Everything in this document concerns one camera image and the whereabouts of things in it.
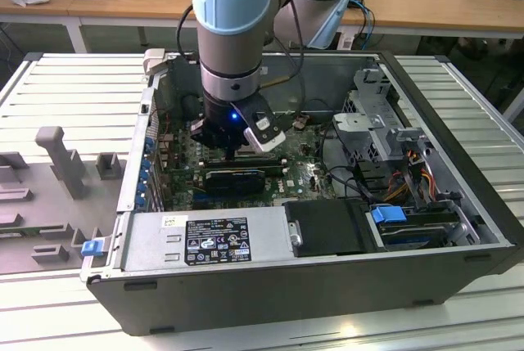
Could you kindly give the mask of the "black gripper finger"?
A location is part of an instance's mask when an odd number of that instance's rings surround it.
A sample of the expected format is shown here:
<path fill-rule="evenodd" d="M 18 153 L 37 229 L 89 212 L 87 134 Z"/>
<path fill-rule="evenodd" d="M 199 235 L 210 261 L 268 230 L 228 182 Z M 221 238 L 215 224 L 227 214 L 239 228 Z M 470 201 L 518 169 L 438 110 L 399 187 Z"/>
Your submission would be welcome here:
<path fill-rule="evenodd" d="M 208 147 L 211 150 L 222 150 L 226 160 L 233 160 L 237 150 L 237 142 L 226 129 L 208 119 L 199 119 L 192 122 L 190 137 L 193 141 Z"/>

